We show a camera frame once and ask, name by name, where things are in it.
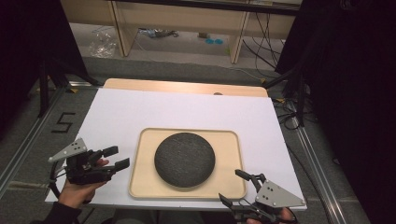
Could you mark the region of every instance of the white table surface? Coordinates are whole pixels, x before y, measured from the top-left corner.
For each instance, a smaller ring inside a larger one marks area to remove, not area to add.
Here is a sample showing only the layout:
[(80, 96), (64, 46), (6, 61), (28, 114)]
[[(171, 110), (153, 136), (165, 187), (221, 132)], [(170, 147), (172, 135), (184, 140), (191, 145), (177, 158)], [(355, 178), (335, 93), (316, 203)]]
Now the white table surface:
[[(130, 158), (131, 166), (117, 172), (111, 181), (99, 188), (91, 204), (157, 209), (228, 209), (219, 200), (132, 197), (128, 188), (134, 154), (139, 135), (146, 128), (233, 131), (239, 137), (247, 173), (263, 173), (282, 188), (303, 198), (270, 98), (100, 89), (77, 138), (83, 138), (87, 147), (93, 150), (118, 146), (119, 153), (108, 158), (110, 164)], [(62, 186), (64, 180), (61, 176), (58, 186)], [(255, 196), (255, 188), (247, 182), (245, 199), (253, 203)], [(56, 200), (50, 193), (46, 202)], [(305, 210), (306, 206), (297, 209)]]

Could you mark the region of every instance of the human hand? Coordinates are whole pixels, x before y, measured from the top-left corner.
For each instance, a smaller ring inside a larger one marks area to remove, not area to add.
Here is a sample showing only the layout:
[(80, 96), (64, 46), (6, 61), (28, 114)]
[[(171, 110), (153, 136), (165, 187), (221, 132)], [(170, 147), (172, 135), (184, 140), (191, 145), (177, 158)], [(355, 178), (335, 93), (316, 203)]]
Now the human hand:
[[(106, 166), (108, 164), (108, 160), (99, 159), (96, 164), (98, 166)], [(106, 182), (75, 185), (71, 184), (66, 179), (58, 202), (72, 208), (79, 208), (84, 201), (92, 200), (95, 195), (95, 190), (102, 187), (105, 183)]]
[[(280, 211), (280, 218), (282, 218), (283, 220), (293, 220), (293, 214), (287, 208), (283, 208)], [(258, 220), (248, 218), (247, 224), (262, 224), (262, 223)]]

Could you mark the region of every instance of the beige tray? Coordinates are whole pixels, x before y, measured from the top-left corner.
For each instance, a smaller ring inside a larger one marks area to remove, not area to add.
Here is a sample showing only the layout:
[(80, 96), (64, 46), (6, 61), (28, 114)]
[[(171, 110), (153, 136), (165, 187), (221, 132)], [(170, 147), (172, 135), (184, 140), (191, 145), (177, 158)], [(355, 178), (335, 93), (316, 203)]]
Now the beige tray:
[[(177, 188), (169, 185), (158, 175), (154, 156), (159, 144), (174, 133), (196, 133), (213, 147), (216, 164), (211, 176), (199, 186)], [(140, 134), (129, 192), (136, 198), (200, 198), (217, 199), (219, 193), (231, 199), (246, 194), (245, 181), (235, 175), (241, 169), (242, 160), (236, 133), (230, 131), (145, 129)]]

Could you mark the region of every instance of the dark gray disc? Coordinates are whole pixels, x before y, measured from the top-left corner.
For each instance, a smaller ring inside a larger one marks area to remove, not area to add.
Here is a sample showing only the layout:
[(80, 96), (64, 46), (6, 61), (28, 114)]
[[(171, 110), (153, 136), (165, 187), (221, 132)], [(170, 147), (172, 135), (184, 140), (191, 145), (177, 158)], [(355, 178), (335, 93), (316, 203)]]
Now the dark gray disc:
[(215, 168), (212, 146), (195, 133), (175, 133), (163, 140), (154, 157), (155, 169), (168, 184), (190, 188), (206, 181)]

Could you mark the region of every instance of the gray carpet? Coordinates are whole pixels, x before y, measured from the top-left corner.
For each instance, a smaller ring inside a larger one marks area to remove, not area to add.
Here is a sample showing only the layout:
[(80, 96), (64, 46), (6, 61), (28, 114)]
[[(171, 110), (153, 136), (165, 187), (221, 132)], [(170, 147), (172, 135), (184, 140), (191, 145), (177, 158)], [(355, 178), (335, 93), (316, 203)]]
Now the gray carpet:
[[(105, 81), (109, 77), (156, 79), (202, 83), (223, 83), (233, 85), (260, 86), (257, 78), (253, 78), (241, 71), (235, 71), (216, 66), (198, 64), (176, 64), (155, 62), (126, 62), (123, 60), (84, 58), (84, 62), (92, 77)], [(263, 77), (254, 69), (245, 69), (255, 77)], [(265, 72), (268, 76), (275, 76), (273, 72)], [(72, 80), (80, 80), (75, 76), (69, 76)], [(268, 90), (274, 98), (281, 97), (282, 83)], [(50, 204), (44, 203), (48, 183), (50, 164), (47, 163), (49, 156), (58, 152), (61, 148), (72, 142), (78, 129), (87, 114), (91, 102), (96, 94), (96, 88), (78, 88), (77, 93), (65, 91), (60, 101), (53, 107), (48, 121), (43, 127), (41, 134), (35, 141), (28, 157), (16, 173), (13, 181), (0, 201), (0, 223), (19, 224), (28, 223), (32, 219), (41, 219), (50, 210)], [(13, 125), (9, 127), (7, 136), (0, 143), (0, 168), (4, 170), (7, 163), (18, 149), (24, 136), (36, 121), (39, 109), (39, 95), (35, 88), (32, 90), (30, 99), (26, 101), (16, 115)], [(276, 107), (276, 113), (285, 113), (282, 107)], [(60, 116), (64, 114), (62, 121), (71, 122), (72, 125), (67, 133), (55, 133), (65, 131), (67, 125), (57, 124)], [(315, 115), (307, 115), (305, 129), (309, 135), (312, 146), (315, 149), (321, 166), (326, 171), (331, 187), (337, 200), (342, 206), (347, 223), (370, 223), (356, 200), (353, 190), (348, 185), (341, 167), (332, 161), (332, 150), (326, 140), (320, 125), (315, 122)], [(304, 154), (302, 144), (296, 131), (288, 130), (281, 125), (286, 143), (292, 152), (302, 163), (307, 173), (297, 162), (294, 155), (290, 154), (295, 172), (298, 176), (303, 194), (308, 201), (308, 209), (297, 212), (300, 223), (328, 223), (320, 198), (315, 191), (315, 178)], [(91, 211), (87, 206), (84, 208), (83, 219)], [(113, 214), (113, 208), (96, 208), (86, 223), (101, 223)]]

